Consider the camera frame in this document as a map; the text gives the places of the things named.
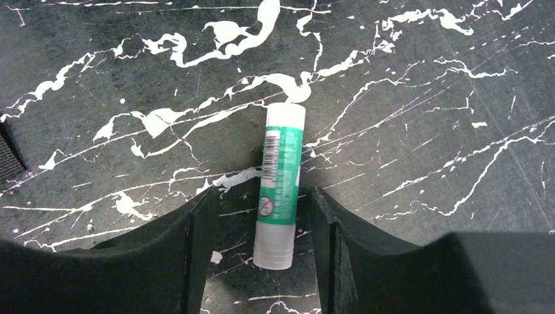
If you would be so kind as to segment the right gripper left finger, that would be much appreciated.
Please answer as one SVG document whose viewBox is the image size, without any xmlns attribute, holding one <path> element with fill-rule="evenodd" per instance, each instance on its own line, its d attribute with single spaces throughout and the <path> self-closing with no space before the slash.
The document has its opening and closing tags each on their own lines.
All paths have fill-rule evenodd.
<svg viewBox="0 0 555 314">
<path fill-rule="evenodd" d="M 220 212 L 208 188 L 89 249 L 1 242 L 2 313 L 199 313 Z"/>
</svg>

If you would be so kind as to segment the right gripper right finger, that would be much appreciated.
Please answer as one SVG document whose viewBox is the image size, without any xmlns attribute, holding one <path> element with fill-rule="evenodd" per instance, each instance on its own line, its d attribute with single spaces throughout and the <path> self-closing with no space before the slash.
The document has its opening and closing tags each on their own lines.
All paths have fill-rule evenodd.
<svg viewBox="0 0 555 314">
<path fill-rule="evenodd" d="M 450 232 L 419 246 L 321 188 L 310 228 L 323 313 L 553 313 L 554 236 Z"/>
</svg>

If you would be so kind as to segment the green white glue stick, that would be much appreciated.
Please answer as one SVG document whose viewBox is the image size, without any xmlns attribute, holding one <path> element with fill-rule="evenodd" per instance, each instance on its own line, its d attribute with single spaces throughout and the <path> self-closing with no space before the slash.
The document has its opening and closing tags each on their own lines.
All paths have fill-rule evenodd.
<svg viewBox="0 0 555 314">
<path fill-rule="evenodd" d="M 266 270 L 292 266 L 306 109 L 273 103 L 266 111 L 254 265 Z"/>
</svg>

